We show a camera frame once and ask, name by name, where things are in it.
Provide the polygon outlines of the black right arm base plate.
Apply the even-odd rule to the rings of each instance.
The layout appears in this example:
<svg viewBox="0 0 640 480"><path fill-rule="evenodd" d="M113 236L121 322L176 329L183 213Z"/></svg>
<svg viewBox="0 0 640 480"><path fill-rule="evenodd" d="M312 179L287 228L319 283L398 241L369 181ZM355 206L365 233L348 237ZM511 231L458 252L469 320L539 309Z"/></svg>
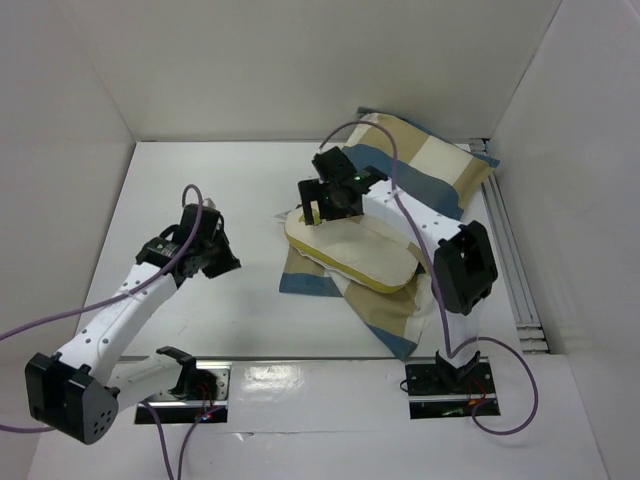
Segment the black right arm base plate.
<svg viewBox="0 0 640 480"><path fill-rule="evenodd" d="M482 359L460 383L446 386L436 374L434 361L408 363L399 388L408 397L411 420L500 416L500 406L490 363Z"/></svg>

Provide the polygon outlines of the blue beige plaid pillowcase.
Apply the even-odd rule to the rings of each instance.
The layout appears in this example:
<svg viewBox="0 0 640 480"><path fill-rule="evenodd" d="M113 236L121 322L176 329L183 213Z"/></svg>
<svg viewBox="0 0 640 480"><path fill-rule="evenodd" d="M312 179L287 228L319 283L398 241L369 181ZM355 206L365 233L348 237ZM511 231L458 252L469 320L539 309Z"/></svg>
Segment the blue beige plaid pillowcase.
<svg viewBox="0 0 640 480"><path fill-rule="evenodd" d="M480 184L498 166L495 159L475 156L391 114L360 109L358 118L359 125L343 146L350 161L387 175L396 168L400 188L446 217L461 219ZM418 244L411 242L422 255ZM344 298L392 355L404 361L417 348L435 307L430 285L423 255L409 283L383 294L325 269L290 245L279 290Z"/></svg>

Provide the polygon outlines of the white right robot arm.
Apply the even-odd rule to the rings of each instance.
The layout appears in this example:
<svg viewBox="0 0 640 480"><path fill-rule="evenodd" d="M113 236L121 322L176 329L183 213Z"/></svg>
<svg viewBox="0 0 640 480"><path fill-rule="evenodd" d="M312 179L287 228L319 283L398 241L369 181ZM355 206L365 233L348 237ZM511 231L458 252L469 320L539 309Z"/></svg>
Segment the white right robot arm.
<svg viewBox="0 0 640 480"><path fill-rule="evenodd" d="M304 223L319 224L355 216L376 218L418 244L431 277L440 312L445 352L436 355L436 379L448 392L460 391L479 363L478 304L498 277L486 228L464 224L402 190L397 169L390 175L367 166L361 170L338 147L317 153L317 177L298 183Z"/></svg>

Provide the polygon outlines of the cream pillow with duck patch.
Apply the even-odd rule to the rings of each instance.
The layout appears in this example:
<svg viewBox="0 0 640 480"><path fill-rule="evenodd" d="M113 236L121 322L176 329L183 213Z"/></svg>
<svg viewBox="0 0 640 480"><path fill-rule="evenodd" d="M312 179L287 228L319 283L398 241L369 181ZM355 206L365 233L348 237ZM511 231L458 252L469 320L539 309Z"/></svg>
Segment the cream pillow with duck patch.
<svg viewBox="0 0 640 480"><path fill-rule="evenodd" d="M307 225L297 208L284 216L284 234L302 256L383 294L409 283L422 259L405 236L367 215L328 221L313 206Z"/></svg>

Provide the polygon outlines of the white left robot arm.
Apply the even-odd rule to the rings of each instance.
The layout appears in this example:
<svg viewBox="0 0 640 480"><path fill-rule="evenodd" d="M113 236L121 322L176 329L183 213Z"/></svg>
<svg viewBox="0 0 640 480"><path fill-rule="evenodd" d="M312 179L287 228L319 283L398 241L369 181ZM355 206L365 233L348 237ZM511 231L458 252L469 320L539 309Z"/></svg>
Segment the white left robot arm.
<svg viewBox="0 0 640 480"><path fill-rule="evenodd" d="M120 411L161 391L176 399L212 401L215 375L198 369L196 358L176 347L160 347L122 370L116 365L144 324L187 279L197 274L215 278L239 266L222 214L211 206L185 206L180 222L136 255L111 305L53 355L37 353L28 361L31 416L92 445Z"/></svg>

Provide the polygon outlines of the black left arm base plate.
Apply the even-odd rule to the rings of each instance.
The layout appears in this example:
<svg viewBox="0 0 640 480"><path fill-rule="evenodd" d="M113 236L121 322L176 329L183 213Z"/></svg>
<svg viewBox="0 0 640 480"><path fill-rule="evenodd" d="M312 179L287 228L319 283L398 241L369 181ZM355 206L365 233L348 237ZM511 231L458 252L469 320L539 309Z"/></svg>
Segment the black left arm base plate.
<svg viewBox="0 0 640 480"><path fill-rule="evenodd" d="M161 391L146 399L163 425L222 424L228 420L229 362L197 362L198 377L188 393Z"/></svg>

